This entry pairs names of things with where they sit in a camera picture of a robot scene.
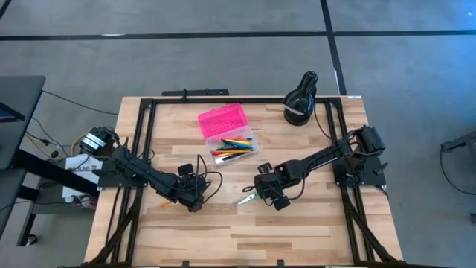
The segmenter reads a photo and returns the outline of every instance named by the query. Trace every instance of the wooden table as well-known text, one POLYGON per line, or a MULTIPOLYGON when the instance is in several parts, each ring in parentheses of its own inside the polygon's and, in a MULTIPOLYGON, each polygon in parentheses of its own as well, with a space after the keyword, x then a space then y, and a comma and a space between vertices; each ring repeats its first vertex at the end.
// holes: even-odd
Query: wooden table
MULTIPOLYGON (((134 135, 140 99, 133 97, 122 101, 116 126, 121 141, 126 137, 132 139, 134 135)), ((361 98, 342 97, 342 103, 349 130, 367 124, 361 98)), ((132 264, 181 265, 183 260, 189 260, 191 265, 275 265, 277 259, 284 259, 286 265, 351 264, 341 194, 334 183, 331 165, 310 173, 303 196, 282 211, 267 207, 261 200, 239 207, 233 204, 247 196, 242 189, 253 185, 259 165, 266 162, 278 165, 286 160, 302 159, 330 145, 315 120, 312 118, 305 126, 294 127, 283 118, 282 104, 243 104, 260 151, 232 165, 214 168, 197 115, 219 106, 157 106, 151 143, 151 149, 155 151, 152 166, 166 172, 177 172, 180 165, 193 163, 195 166, 196 154, 200 153, 208 170, 221 172, 224 182, 218 194, 197 213, 189 213, 178 203, 159 208, 165 199, 148 187, 144 191, 132 264)), ((324 105, 317 106, 317 114, 322 127, 328 131, 324 105)), ((337 123, 336 112, 333 114, 337 123)), ((147 120, 144 121, 139 148, 144 147, 146 128, 147 120)), ((208 179, 212 185, 205 196, 212 193, 219 182, 218 176, 213 174, 208 179)), ((292 197, 300 190, 299 185, 285 192, 292 197)), ((107 189, 100 194, 85 261, 91 260, 105 243, 115 192, 116 189, 107 189)), ((370 186, 361 187, 361 192, 370 229, 390 254, 401 258, 387 197, 370 186)), ((357 227, 356 234, 361 258, 365 259, 357 227)), ((123 239, 120 261, 125 258, 126 242, 127 239, 123 239)))

